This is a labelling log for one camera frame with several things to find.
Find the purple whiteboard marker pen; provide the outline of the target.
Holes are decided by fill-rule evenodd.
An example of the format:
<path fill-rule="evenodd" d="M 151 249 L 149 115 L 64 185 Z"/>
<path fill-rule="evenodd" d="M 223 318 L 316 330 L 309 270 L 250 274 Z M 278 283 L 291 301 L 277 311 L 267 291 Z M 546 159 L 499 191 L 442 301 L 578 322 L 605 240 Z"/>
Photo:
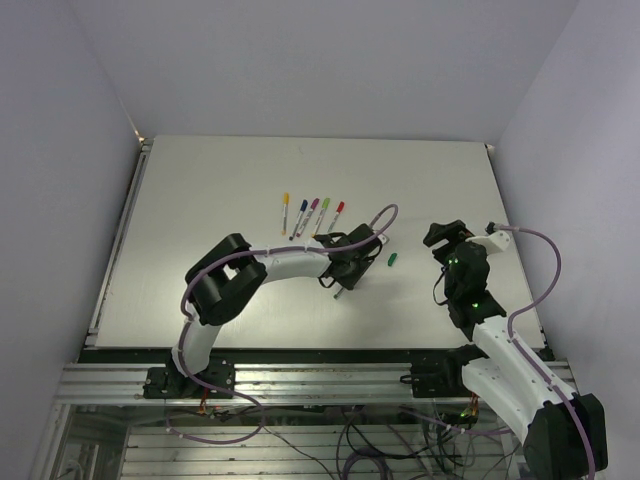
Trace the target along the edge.
<path fill-rule="evenodd" d="M 314 211 L 316 210 L 316 207 L 317 207 L 319 201 L 320 201 L 319 198 L 315 198 L 311 202 L 310 206 L 308 207 L 308 209 L 306 211 L 305 216 L 303 217 L 303 220 L 302 220 L 302 223 L 300 224 L 300 227 L 296 231 L 296 237 L 300 237 L 304 233 L 304 231 L 305 231 L 305 229 L 306 229 L 306 227 L 307 227 L 307 225 L 308 225 L 308 223 L 309 223 Z"/>

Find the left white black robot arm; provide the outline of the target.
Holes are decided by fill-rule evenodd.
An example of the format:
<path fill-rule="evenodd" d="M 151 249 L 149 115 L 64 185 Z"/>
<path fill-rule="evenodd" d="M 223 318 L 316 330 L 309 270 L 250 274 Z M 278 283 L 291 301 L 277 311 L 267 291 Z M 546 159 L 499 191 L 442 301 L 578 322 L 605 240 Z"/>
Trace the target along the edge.
<path fill-rule="evenodd" d="M 298 245 L 254 249 L 239 233 L 230 234 L 186 274 L 180 302 L 185 326 L 172 348 L 168 384 L 182 397 L 203 387 L 203 371 L 217 336 L 268 283 L 317 279 L 352 290 L 379 255 L 384 236 L 363 223 L 351 233 L 321 234 Z"/>

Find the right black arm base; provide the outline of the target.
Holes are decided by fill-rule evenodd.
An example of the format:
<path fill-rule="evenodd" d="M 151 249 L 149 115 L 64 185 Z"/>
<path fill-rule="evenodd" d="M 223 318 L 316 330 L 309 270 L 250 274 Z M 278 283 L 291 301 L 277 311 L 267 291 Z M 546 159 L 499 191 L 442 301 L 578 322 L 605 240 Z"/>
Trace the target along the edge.
<path fill-rule="evenodd" d="M 488 356 L 474 344 L 435 351 L 411 364 L 399 382 L 409 385 L 414 398 L 470 397 L 462 380 L 462 368 L 471 361 Z"/>

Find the orange whiteboard marker pen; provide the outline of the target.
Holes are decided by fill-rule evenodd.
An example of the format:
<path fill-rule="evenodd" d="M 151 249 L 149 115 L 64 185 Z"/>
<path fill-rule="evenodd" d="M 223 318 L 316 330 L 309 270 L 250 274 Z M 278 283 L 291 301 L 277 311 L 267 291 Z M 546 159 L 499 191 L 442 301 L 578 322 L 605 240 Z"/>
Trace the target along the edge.
<path fill-rule="evenodd" d="M 290 203 L 290 195 L 288 192 L 283 194 L 283 205 L 282 205 L 282 221 L 281 221 L 281 235 L 286 236 L 287 234 L 287 223 L 288 223 L 288 210 Z"/>

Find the red whiteboard marker pen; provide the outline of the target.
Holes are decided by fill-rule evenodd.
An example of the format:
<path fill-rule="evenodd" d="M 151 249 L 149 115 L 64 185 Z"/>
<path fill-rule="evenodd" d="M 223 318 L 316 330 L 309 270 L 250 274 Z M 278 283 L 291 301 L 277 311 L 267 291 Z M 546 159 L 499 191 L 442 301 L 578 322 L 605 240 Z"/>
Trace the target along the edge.
<path fill-rule="evenodd" d="M 336 210 L 335 210 L 335 213 L 334 213 L 334 216 L 333 216 L 333 218 L 331 220 L 331 223 L 329 224 L 329 227 L 327 229 L 327 233 L 331 233 L 334 230 L 334 227 L 335 227 L 335 225 L 336 225 L 336 223 L 337 223 L 337 221 L 338 221 L 338 219 L 339 219 L 339 217 L 340 217 L 340 215 L 341 215 L 341 213 L 342 213 L 342 211 L 344 209 L 344 206 L 345 206 L 345 202 L 344 201 L 340 201 L 338 206 L 337 206 L 337 208 L 336 208 Z"/>

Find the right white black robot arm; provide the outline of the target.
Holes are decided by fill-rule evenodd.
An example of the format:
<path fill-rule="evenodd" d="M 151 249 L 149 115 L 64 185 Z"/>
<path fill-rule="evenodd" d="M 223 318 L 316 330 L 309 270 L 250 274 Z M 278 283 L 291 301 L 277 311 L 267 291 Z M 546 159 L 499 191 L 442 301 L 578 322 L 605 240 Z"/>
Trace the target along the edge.
<path fill-rule="evenodd" d="M 516 231 L 489 223 L 477 236 L 455 220 L 431 224 L 423 239 L 441 266 L 440 303 L 469 341 L 452 351 L 441 384 L 484 400 L 519 440 L 535 478 L 593 479 L 608 465 L 603 405 L 561 380 L 516 331 L 520 313 L 506 312 L 488 290 L 488 258 L 506 251 Z"/>

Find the yellow whiteboard marker pen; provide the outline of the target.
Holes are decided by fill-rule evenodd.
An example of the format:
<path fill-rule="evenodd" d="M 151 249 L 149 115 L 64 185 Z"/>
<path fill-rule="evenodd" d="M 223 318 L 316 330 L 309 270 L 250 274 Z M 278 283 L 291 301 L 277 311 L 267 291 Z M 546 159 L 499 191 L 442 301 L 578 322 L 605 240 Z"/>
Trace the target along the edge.
<path fill-rule="evenodd" d="M 327 209 L 329 207 L 330 201 L 331 201 L 330 197 L 326 197 L 322 202 L 320 212 L 319 212 L 318 217 L 316 219 L 316 222 L 314 224 L 314 229 L 313 229 L 313 231 L 311 233 L 311 237 L 312 238 L 315 237 L 317 235 L 317 233 L 319 232 L 320 226 L 321 226 L 322 221 L 323 221 L 323 219 L 325 217 L 325 214 L 326 214 L 326 211 L 327 211 Z"/>

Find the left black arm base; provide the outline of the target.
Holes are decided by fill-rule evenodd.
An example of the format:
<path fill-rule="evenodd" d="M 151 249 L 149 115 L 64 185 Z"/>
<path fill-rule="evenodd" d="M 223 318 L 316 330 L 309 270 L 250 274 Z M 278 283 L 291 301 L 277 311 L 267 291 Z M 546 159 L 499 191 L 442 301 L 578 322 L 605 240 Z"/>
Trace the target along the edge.
<path fill-rule="evenodd" d="M 235 385 L 235 369 L 226 359 L 211 356 L 208 366 L 196 374 L 200 380 L 218 387 L 232 389 Z M 169 354 L 165 365 L 147 371 L 143 385 L 145 399 L 196 399 L 205 395 L 205 387 L 184 376 Z"/>

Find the blue whiteboard marker pen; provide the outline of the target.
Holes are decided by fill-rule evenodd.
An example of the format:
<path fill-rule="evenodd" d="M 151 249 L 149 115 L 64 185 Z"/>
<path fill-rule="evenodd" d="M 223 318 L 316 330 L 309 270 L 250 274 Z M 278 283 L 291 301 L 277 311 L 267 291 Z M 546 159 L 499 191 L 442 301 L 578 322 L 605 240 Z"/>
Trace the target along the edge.
<path fill-rule="evenodd" d="M 307 200 L 307 199 L 304 199 L 304 200 L 302 201 L 301 206 L 300 206 L 300 209 L 299 209 L 299 211 L 298 211 L 298 214 L 297 214 L 297 217 L 296 217 L 296 221 L 295 221 L 294 227 L 293 227 L 293 229 L 292 229 L 292 231 L 291 231 L 291 234 L 289 235 L 289 240 L 290 240 L 290 241 L 293 241 L 293 240 L 294 240 L 294 238 L 296 237 L 296 234 L 297 234 L 297 232 L 298 232 L 298 230 L 299 230 L 299 228 L 300 228 L 300 225 L 301 225 L 302 220 L 303 220 L 303 218 L 304 218 L 304 215 L 305 215 L 305 212 L 306 212 L 306 210 L 307 210 L 307 207 L 308 207 L 308 200 Z"/>

